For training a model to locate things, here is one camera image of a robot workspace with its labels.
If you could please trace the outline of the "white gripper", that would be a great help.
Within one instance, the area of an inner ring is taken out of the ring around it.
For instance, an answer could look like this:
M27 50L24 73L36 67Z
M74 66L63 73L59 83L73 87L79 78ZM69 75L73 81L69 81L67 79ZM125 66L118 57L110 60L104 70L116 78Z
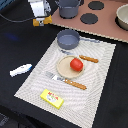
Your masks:
M43 21L50 15L51 7L47 0L28 0L37 21Z

